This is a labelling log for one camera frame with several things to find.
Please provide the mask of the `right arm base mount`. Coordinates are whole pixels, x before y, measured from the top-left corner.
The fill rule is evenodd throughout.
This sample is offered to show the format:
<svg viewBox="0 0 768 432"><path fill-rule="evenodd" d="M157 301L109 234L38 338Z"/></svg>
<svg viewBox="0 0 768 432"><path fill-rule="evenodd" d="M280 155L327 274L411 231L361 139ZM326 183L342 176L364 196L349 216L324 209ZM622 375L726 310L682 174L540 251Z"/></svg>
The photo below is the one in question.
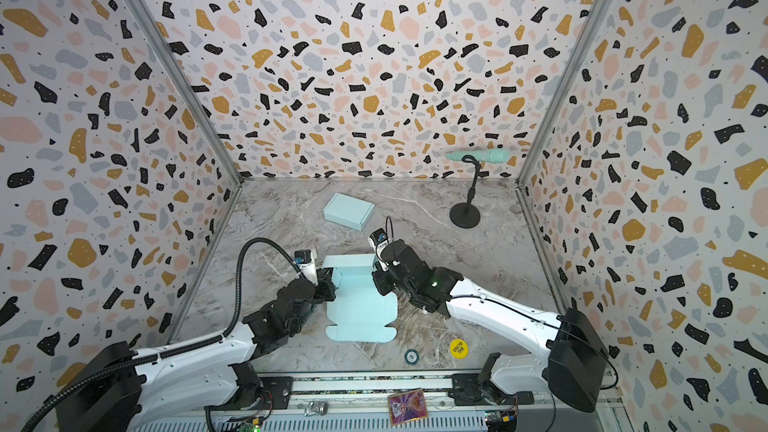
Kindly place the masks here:
<svg viewBox="0 0 768 432"><path fill-rule="evenodd" d="M532 405L534 395L531 391L509 394L497 387L491 380L492 367L501 357L501 353L492 353L479 373L457 373L451 376L451 388L447 395L457 406L479 405Z"/></svg>

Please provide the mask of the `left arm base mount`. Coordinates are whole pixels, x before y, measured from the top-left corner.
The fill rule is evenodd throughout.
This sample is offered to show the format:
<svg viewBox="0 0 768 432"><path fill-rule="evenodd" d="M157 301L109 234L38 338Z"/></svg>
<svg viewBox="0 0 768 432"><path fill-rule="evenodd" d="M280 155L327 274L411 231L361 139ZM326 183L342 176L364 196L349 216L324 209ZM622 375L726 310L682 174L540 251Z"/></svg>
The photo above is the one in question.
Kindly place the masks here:
<svg viewBox="0 0 768 432"><path fill-rule="evenodd" d="M249 362L234 364L235 392L226 402L214 405L215 411L286 410L292 394L291 376L260 376Z"/></svg>

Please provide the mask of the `purple snack packet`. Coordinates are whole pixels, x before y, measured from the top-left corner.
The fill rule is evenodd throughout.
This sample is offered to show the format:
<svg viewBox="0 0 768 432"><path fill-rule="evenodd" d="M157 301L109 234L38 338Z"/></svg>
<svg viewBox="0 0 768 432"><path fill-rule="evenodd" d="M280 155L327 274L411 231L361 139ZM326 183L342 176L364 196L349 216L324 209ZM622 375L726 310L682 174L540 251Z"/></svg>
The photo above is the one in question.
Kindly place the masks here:
<svg viewBox="0 0 768 432"><path fill-rule="evenodd" d="M426 397L422 389L389 396L387 408L392 426L400 426L428 417Z"/></svg>

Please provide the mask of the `black round-base stand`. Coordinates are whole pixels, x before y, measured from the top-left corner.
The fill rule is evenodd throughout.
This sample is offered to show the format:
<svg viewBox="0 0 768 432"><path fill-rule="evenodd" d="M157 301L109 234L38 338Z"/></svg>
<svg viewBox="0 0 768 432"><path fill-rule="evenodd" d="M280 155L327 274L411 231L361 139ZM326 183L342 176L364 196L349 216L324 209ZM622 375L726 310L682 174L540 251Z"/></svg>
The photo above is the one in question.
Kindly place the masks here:
<svg viewBox="0 0 768 432"><path fill-rule="evenodd" d="M465 154L461 158L461 161L474 166L474 175L465 201L457 203L451 208L449 218L455 226L462 229L471 229L476 227L481 220L479 209L472 204L476 194L477 181L481 172L481 163L474 156L469 154Z"/></svg>

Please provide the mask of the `aluminium corner post right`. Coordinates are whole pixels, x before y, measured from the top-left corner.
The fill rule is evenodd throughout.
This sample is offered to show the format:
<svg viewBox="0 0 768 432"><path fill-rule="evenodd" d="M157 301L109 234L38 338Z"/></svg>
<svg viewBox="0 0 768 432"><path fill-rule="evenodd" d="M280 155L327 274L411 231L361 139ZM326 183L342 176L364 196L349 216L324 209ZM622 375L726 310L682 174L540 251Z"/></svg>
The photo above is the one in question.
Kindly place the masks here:
<svg viewBox="0 0 768 432"><path fill-rule="evenodd" d="M543 151L548 130L554 125L559 110L565 104L568 92L575 79L580 74L580 70L589 53L590 46L597 37L598 32L607 13L610 10L613 0L595 0L587 17L583 30L576 41L574 48L569 56L568 62L563 70L560 81L558 82L555 93L538 127L526 160L522 166L517 178L517 186L524 188L525 183L531 178L534 167L538 161L537 156Z"/></svg>

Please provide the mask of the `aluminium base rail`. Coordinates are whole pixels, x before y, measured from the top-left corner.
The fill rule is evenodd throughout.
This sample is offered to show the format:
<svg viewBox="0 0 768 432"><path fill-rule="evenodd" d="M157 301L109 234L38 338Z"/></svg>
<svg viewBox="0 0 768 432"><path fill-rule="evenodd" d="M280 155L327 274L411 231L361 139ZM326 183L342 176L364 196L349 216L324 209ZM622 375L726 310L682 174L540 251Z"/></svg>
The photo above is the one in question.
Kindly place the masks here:
<svg viewBox="0 0 768 432"><path fill-rule="evenodd" d="M254 404L235 410L194 408L144 425L146 431L630 431L613 391L591 413L548 391L525 391L495 404L462 400L474 370L276 373ZM422 391L426 417L396 424L390 401Z"/></svg>

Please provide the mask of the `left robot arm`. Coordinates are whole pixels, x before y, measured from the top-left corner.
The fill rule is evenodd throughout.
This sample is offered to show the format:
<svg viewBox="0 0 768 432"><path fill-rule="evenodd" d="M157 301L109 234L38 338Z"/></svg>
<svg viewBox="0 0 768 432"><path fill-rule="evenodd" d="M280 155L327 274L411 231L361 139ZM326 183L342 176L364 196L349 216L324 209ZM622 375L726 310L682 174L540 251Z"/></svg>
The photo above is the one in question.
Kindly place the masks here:
<svg viewBox="0 0 768 432"><path fill-rule="evenodd" d="M253 360L298 334L316 305L335 299L333 271L298 276L275 300L245 316L231 334L207 334L171 346L102 349L76 376L77 391L55 407L62 431L130 431L204 406L243 408L261 395Z"/></svg>

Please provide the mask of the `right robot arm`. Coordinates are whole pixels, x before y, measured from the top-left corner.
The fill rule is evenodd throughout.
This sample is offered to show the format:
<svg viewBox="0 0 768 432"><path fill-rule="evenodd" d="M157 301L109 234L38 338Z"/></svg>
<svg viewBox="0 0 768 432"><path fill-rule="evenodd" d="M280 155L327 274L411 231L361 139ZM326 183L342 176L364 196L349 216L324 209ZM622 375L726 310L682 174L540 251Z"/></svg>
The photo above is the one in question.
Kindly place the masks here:
<svg viewBox="0 0 768 432"><path fill-rule="evenodd" d="M595 411L610 359L582 312L537 310L494 294L458 272L429 266L403 240L381 230L369 243L376 256L372 277L381 295L399 291L425 313L483 327L531 353L524 365L495 352L479 373L454 376L450 395L457 404L509 405L517 393L549 391L577 411Z"/></svg>

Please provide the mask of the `yellow round sticker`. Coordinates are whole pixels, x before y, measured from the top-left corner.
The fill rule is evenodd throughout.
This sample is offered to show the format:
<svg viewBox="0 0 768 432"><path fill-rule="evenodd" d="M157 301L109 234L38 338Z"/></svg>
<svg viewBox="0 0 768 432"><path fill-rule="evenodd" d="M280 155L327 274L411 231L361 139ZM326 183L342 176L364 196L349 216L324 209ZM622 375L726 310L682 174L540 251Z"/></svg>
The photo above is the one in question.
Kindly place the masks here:
<svg viewBox="0 0 768 432"><path fill-rule="evenodd" d="M456 359L464 359L469 355L469 345L463 339L454 339L450 343L449 352Z"/></svg>

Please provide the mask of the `aluminium corner post left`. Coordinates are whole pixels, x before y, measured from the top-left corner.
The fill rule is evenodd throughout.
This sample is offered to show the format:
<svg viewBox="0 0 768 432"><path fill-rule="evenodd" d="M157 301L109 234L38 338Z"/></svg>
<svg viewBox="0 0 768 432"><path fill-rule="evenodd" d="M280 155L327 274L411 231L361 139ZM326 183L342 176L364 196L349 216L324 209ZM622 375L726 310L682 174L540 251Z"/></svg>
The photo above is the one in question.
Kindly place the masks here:
<svg viewBox="0 0 768 432"><path fill-rule="evenodd" d="M144 33L157 59L164 67L171 83L175 87L176 91L180 94L180 97L188 106L192 117L201 128L203 136L209 142L214 154L216 155L217 163L224 170L226 176L232 179L236 186L240 188L243 183L242 176L239 172L236 171L234 162L230 158L223 142L218 137L213 124L204 112L202 104L198 100L195 92L192 90L192 86L183 73L180 64L175 59L174 54L171 51L164 36L162 35L159 27L157 26L157 23L154 20L150 9L144 0L123 1L126 8L134 16L138 26Z"/></svg>

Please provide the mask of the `mint paper box sheet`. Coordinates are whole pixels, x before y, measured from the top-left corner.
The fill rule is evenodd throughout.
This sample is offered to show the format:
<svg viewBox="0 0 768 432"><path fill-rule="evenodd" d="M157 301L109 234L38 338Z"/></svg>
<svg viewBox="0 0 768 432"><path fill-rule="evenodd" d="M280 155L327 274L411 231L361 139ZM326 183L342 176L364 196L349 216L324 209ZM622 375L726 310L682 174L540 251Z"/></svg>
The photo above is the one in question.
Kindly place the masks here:
<svg viewBox="0 0 768 432"><path fill-rule="evenodd" d="M335 193L323 209L328 222L362 231L374 212L373 203L342 193Z"/></svg>

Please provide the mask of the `aluminium corner post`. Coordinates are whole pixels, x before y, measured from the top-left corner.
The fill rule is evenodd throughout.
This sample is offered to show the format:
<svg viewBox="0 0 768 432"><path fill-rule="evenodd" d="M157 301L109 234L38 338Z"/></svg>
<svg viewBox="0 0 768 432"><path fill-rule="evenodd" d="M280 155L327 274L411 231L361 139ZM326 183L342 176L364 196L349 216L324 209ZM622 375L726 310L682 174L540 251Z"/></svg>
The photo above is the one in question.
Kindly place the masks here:
<svg viewBox="0 0 768 432"><path fill-rule="evenodd" d="M180 64L175 59L174 54L171 51L164 36L162 35L159 27L157 26L157 23L154 20L150 9L144 0L123 1L126 8L134 16L138 26L144 33L157 59L164 67L171 83L175 87L176 91L180 94L180 97L188 106L192 117L201 128L203 136L209 142L214 154L216 155L217 163L224 170L226 176L232 179L236 186L240 188L243 183L242 176L239 172L236 171L234 162L230 158L223 142L218 137L213 124L204 112L202 104L198 100L195 92L192 90L192 86L183 73Z"/></svg>
<svg viewBox="0 0 768 432"><path fill-rule="evenodd" d="M580 70L589 53L590 46L597 37L598 32L607 13L610 10L613 0L595 0L587 17L583 30L576 41L574 48L569 56L568 62L563 70L560 81L558 82L555 93L538 127L526 160L522 166L517 178L517 186L524 188L525 183L531 178L534 167L538 161L537 156L543 151L548 130L554 125L559 110L565 104L568 92L575 79L580 74Z"/></svg>

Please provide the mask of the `dark round tape roll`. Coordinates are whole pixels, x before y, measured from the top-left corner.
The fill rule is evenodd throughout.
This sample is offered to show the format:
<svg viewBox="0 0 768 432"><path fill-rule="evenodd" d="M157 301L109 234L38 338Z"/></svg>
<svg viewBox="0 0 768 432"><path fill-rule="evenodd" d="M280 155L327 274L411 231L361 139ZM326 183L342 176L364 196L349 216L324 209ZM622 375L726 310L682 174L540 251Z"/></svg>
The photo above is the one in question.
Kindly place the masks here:
<svg viewBox="0 0 768 432"><path fill-rule="evenodd" d="M404 360L408 365L416 365L419 359L420 355L415 349L408 349L404 354Z"/></svg>

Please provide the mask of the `mint box sheets stack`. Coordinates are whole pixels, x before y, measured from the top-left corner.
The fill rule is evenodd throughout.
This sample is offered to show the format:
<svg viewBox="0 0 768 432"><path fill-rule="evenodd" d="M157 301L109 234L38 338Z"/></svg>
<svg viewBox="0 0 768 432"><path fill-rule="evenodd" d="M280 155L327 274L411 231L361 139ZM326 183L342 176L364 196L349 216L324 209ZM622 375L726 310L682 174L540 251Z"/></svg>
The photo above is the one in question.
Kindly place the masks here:
<svg viewBox="0 0 768 432"><path fill-rule="evenodd" d="M373 281L374 254L328 255L324 268L332 268L336 298L327 303L332 322L326 335L336 342L387 343L397 334L390 327L398 317L394 292L382 296Z"/></svg>

